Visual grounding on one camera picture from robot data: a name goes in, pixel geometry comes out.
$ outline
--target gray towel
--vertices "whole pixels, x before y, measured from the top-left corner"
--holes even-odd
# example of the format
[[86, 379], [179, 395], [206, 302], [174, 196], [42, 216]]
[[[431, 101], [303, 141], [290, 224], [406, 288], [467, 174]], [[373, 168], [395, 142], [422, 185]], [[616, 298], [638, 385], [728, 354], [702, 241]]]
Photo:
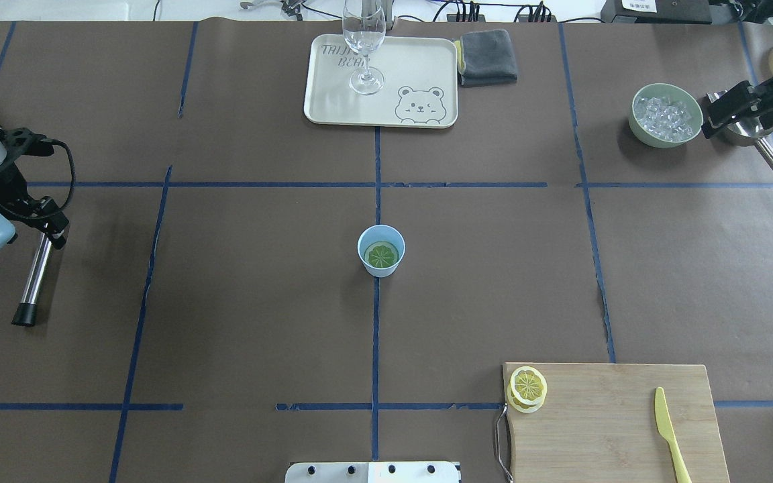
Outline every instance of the gray towel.
[[512, 39], [505, 30], [470, 32], [461, 36], [464, 68], [459, 77], [465, 87], [501, 85], [518, 80], [518, 61]]

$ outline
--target glass stem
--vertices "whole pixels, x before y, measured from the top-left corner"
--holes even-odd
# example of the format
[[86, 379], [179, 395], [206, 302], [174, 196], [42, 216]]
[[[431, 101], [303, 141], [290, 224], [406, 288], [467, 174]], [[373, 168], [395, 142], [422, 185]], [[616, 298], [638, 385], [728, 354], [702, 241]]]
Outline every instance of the glass stem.
[[363, 70], [362, 70], [362, 80], [368, 82], [372, 78], [372, 71], [368, 69], [368, 55], [362, 56], [363, 61]]

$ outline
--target green bowl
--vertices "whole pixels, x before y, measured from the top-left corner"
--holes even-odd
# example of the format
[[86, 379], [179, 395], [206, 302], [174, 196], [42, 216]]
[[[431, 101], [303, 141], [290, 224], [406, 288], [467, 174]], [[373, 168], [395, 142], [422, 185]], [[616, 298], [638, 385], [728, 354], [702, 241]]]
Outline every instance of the green bowl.
[[[639, 96], [651, 99], [653, 97], [664, 97], [665, 95], [673, 102], [682, 101], [690, 113], [690, 121], [688, 121], [688, 123], [690, 128], [694, 129], [694, 135], [687, 140], [677, 142], [662, 140], [651, 132], [646, 131], [646, 129], [637, 122], [637, 119], [634, 116], [634, 101], [636, 101]], [[631, 98], [628, 125], [631, 126], [631, 131], [634, 132], [634, 135], [638, 140], [643, 141], [653, 148], [675, 148], [676, 146], [687, 143], [687, 141], [693, 140], [693, 138], [696, 138], [697, 135], [700, 134], [700, 128], [703, 127], [703, 110], [700, 108], [700, 105], [697, 104], [697, 100], [687, 92], [682, 91], [682, 89], [679, 89], [674, 85], [663, 85], [663, 83], [658, 83], [657, 85], [644, 86], [640, 91], [634, 94], [633, 98]]]

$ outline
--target tray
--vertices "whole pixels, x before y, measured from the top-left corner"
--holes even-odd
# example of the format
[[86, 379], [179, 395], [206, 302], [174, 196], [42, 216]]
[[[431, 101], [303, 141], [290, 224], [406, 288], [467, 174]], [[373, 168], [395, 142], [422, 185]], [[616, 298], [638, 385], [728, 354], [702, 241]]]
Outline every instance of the tray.
[[507, 415], [515, 483], [676, 483], [654, 419], [659, 386], [691, 480], [729, 483], [705, 366], [506, 363], [503, 382], [521, 365], [548, 392], [538, 411]]
[[[348, 85], [362, 65], [338, 34], [312, 41], [303, 113], [313, 123], [445, 128], [458, 118], [455, 45], [446, 39], [389, 37], [371, 55], [371, 67], [384, 74], [384, 87], [359, 95]], [[424, 104], [419, 112], [419, 104]]]

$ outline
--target yellow knife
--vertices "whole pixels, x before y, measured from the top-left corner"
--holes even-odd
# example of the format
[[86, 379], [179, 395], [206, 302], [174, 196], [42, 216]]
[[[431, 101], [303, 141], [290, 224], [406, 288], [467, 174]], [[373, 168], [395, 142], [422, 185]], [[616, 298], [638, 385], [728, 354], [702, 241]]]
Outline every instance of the yellow knife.
[[682, 459], [682, 452], [678, 450], [678, 442], [676, 441], [676, 434], [672, 432], [672, 421], [670, 420], [670, 412], [666, 408], [666, 395], [664, 395], [664, 388], [656, 389], [656, 424], [658, 425], [658, 432], [666, 443], [670, 446], [670, 453], [672, 454], [672, 465], [676, 468], [676, 480], [678, 483], [690, 483], [690, 475], [688, 474], [688, 468], [684, 467], [684, 459]]

